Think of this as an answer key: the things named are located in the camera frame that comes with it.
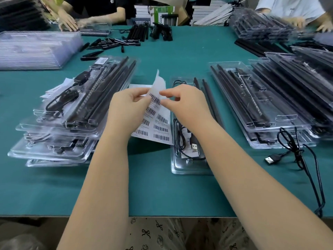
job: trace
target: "floor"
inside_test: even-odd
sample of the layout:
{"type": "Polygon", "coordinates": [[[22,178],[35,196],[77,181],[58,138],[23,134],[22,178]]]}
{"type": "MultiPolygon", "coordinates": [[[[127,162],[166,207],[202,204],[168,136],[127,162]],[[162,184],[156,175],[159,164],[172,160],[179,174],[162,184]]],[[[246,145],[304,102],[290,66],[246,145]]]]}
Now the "floor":
{"type": "MultiPolygon", "coordinates": [[[[61,235],[65,229],[68,218],[43,218],[39,219],[36,224],[41,222],[39,227],[18,223],[19,218],[0,218],[0,249],[2,242],[11,239],[17,235],[33,235],[40,243],[45,246],[41,250],[55,250],[61,235]]],[[[181,218],[185,235],[189,235],[198,218],[181,218]]],[[[323,221],[333,230],[333,218],[326,218],[323,221]]]]}

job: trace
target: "worker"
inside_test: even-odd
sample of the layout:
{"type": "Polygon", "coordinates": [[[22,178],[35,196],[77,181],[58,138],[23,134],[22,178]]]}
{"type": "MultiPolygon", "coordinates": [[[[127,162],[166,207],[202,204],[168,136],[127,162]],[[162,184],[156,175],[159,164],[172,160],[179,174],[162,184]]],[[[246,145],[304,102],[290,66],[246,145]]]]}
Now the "worker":
{"type": "Polygon", "coordinates": [[[118,24],[126,25],[126,19],[135,17],[135,0],[64,0],[57,7],[53,0],[47,0],[50,7],[59,16],[59,28],[64,26],[69,31],[77,31],[88,24],[118,24]],[[76,21],[69,13],[74,11],[82,14],[86,9],[88,18],[76,21]]]}
{"type": "Polygon", "coordinates": [[[300,29],[310,24],[316,31],[333,30],[332,18],[319,0],[259,0],[256,11],[281,17],[300,29]]]}
{"type": "MultiPolygon", "coordinates": [[[[114,94],[104,132],[58,250],[185,249],[184,231],[179,219],[128,217],[127,143],[131,133],[142,123],[151,102],[151,96],[141,96],[147,92],[148,88],[131,88],[114,94]]],[[[210,249],[216,250],[332,250],[333,232],[218,125],[203,92],[194,86],[181,84],[160,91],[160,95],[176,98],[174,101],[162,99],[160,104],[171,110],[181,124],[197,137],[215,179],[239,218],[238,222],[232,222],[229,226],[222,223],[225,226],[223,230],[215,232],[215,235],[224,235],[220,242],[212,244],[206,238],[203,243],[197,239],[196,247],[191,250],[207,249],[204,246],[208,243],[212,244],[210,249]],[[235,235],[242,237],[233,241],[235,235]]],[[[133,166],[135,171],[139,171],[140,168],[136,166],[133,166]]],[[[158,177],[160,179],[147,180],[152,184],[166,176],[158,177]]],[[[151,187],[147,186],[144,195],[150,194],[151,187]]],[[[141,200],[134,198],[136,205],[147,201],[144,195],[141,200]]],[[[164,205],[181,207],[182,200],[177,201],[164,205]]],[[[148,205],[153,210],[160,204],[150,202],[148,205]]]]}

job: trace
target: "green work table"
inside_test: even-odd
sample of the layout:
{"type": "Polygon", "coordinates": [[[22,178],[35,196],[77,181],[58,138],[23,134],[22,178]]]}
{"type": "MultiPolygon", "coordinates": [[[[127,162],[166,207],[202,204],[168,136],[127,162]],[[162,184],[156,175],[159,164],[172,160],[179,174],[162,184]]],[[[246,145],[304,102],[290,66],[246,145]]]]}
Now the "green work table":
{"type": "MultiPolygon", "coordinates": [[[[120,37],[113,31],[113,37],[120,37]]],[[[93,42],[96,38],[84,37],[93,42]]],[[[173,27],[173,41],[149,39],[140,47],[107,50],[105,55],[131,56],[140,59],[132,83],[152,84],[157,69],[167,83],[171,77],[206,78],[226,131],[269,174],[289,189],[311,210],[317,208],[313,189],[304,171],[286,156],[278,165],[268,166],[264,158],[282,150],[252,149],[239,129],[228,105],[209,73],[208,63],[243,61],[257,57],[234,44],[236,37],[227,27],[173,27]]],[[[32,114],[44,92],[75,77],[91,62],[81,62],[78,53],[59,71],[0,72],[0,216],[69,216],[87,173],[87,167],[27,168],[26,160],[7,156],[22,137],[15,130],[19,121],[32,114]]],[[[322,142],[313,150],[318,156],[326,196],[324,217],[333,216],[333,146],[322,142]]],[[[130,216],[232,217],[229,202],[213,176],[174,175],[170,169],[170,146],[131,138],[128,146],[130,216]]],[[[310,152],[304,157],[316,180],[310,152]]]]}

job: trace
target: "white fabric with black print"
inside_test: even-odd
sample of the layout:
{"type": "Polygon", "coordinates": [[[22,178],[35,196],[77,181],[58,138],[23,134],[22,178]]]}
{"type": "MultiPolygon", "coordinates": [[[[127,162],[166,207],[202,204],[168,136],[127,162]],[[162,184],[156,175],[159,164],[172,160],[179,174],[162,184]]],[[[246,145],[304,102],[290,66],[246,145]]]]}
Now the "white fabric with black print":
{"type": "Polygon", "coordinates": [[[124,250],[185,250],[179,218],[129,218],[124,250]]]}

